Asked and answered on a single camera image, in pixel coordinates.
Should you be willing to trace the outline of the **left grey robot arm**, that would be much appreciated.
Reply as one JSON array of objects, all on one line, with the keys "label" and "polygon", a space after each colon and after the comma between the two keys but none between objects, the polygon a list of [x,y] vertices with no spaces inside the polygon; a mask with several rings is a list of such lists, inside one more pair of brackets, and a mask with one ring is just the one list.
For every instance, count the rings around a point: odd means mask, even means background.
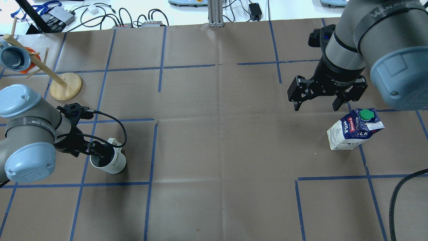
[{"label": "left grey robot arm", "polygon": [[1,185],[9,181],[29,183],[49,177],[56,152],[78,157],[80,153],[109,164],[123,144],[86,135],[77,127],[80,119],[92,119],[98,111],[78,103],[53,107],[32,88],[13,84],[1,90],[1,117],[7,120],[1,140]]}]

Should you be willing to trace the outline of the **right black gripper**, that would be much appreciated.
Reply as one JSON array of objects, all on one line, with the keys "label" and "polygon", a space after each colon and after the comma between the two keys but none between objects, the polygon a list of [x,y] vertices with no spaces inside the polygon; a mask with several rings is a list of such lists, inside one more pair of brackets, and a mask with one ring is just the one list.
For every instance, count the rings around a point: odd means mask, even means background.
[{"label": "right black gripper", "polygon": [[336,66],[322,56],[311,78],[297,75],[288,89],[288,100],[294,110],[299,111],[302,103],[318,96],[336,96],[333,111],[338,111],[348,101],[358,101],[368,87],[359,70],[347,70]]}]

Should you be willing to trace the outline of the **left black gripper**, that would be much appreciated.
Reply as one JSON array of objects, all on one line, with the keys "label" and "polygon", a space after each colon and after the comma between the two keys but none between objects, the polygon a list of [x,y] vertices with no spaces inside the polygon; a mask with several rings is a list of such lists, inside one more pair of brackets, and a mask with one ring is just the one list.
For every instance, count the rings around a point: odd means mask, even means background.
[{"label": "left black gripper", "polygon": [[114,155],[112,146],[98,141],[86,141],[82,131],[79,129],[71,129],[67,135],[58,138],[53,145],[57,151],[71,154],[74,157],[78,157],[80,153],[83,153],[94,155],[100,159],[111,160]]}]

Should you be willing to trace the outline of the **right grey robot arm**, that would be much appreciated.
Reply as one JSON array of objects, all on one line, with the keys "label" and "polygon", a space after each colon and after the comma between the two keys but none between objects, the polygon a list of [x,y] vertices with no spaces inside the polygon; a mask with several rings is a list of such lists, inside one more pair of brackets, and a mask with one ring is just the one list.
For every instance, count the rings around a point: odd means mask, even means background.
[{"label": "right grey robot arm", "polygon": [[383,101],[400,111],[427,107],[427,10],[418,0],[351,0],[337,25],[315,29],[308,45],[322,57],[312,78],[297,75],[288,100],[303,102],[336,96],[333,110],[357,102],[370,81]]}]

